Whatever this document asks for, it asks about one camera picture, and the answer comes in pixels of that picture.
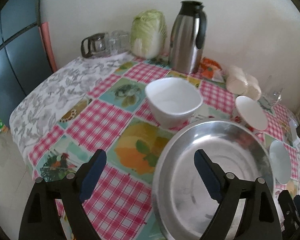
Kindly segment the pale blue round bowl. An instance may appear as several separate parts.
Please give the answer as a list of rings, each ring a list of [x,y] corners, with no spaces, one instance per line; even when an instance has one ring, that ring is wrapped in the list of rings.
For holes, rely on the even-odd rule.
[[[275,179],[282,185],[287,184],[290,180],[292,167],[289,152],[285,148],[284,143],[274,140],[269,146],[268,152]]]

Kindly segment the small white bowl red rim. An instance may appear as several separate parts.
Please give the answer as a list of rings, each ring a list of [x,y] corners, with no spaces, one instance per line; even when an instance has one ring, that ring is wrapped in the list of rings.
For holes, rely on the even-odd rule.
[[[268,119],[262,107],[247,96],[238,96],[235,99],[232,117],[235,122],[254,133],[263,132],[268,127]]]

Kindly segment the large white square bowl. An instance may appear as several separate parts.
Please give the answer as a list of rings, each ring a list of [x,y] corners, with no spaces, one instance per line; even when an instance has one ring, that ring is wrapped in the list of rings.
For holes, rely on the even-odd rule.
[[[196,87],[178,77],[155,80],[144,92],[153,117],[163,128],[181,126],[203,103]]]

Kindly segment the white power strip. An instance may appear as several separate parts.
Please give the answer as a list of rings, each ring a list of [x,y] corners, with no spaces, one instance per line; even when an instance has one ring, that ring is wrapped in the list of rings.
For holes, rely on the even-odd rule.
[[[300,143],[300,138],[297,135],[296,129],[298,127],[298,124],[295,122],[294,119],[289,120],[289,126],[290,126],[290,132],[292,135],[292,143],[293,146],[297,146]]]

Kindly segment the clear glass pitcher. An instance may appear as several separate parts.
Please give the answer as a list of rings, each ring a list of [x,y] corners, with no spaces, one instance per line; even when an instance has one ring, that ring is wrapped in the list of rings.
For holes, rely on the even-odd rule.
[[[276,86],[273,76],[270,75],[262,90],[260,103],[265,109],[271,109],[281,101],[283,88]]]

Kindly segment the checkered patchwork tablecloth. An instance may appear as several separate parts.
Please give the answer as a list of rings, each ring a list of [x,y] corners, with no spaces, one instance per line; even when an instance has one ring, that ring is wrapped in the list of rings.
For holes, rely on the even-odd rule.
[[[202,105],[179,127],[153,117],[145,87],[165,77],[194,85]],[[201,239],[219,204],[194,165],[204,150],[224,172],[241,180],[261,177],[272,194],[281,233],[279,194],[300,196],[300,144],[287,143],[294,115],[281,105],[264,110],[268,127],[254,133],[234,121],[238,95],[197,74],[181,74],[164,61],[140,61],[124,53],[77,58],[34,89],[10,116],[14,141],[46,182],[76,173],[94,153],[106,165],[83,208],[100,239]],[[269,146],[284,143],[292,172],[287,184],[274,177]]]

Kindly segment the dark blue cabinet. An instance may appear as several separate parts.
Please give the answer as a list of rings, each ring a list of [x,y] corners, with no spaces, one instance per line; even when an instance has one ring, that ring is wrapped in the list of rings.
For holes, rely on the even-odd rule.
[[[0,11],[0,120],[52,73],[43,44],[39,0],[7,0]]]

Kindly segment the orange snack packet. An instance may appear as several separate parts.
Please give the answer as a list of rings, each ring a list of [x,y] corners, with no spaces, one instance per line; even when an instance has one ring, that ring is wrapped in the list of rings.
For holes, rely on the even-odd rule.
[[[224,83],[224,71],[217,61],[203,57],[200,68],[202,77],[213,82]]]

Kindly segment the pink foam tube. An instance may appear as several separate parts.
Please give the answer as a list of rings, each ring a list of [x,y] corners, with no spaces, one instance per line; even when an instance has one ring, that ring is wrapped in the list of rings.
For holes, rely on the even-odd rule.
[[[55,73],[57,69],[57,65],[54,59],[54,54],[52,50],[52,44],[51,44],[51,38],[49,34],[49,25],[48,22],[43,22],[42,24],[39,25],[39,31],[40,31],[40,36],[41,40],[43,43],[44,50],[47,55],[47,59],[49,61],[49,64],[52,68],[52,71]]]

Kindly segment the clear drinking glass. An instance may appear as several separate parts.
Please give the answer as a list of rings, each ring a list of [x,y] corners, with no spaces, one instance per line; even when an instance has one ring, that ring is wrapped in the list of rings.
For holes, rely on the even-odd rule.
[[[130,33],[115,30],[109,36],[110,55],[118,55],[130,50]]]

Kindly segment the steel thermos jug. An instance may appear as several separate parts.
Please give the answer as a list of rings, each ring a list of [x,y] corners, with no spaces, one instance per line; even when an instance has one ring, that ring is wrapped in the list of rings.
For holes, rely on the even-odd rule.
[[[182,1],[174,21],[168,63],[172,70],[184,74],[196,73],[206,37],[207,18],[199,1]]]

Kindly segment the napa cabbage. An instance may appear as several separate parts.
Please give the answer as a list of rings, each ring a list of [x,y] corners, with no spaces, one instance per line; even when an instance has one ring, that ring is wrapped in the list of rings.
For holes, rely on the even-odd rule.
[[[138,57],[153,59],[164,49],[167,37],[165,16],[151,9],[134,17],[130,32],[130,50]]]

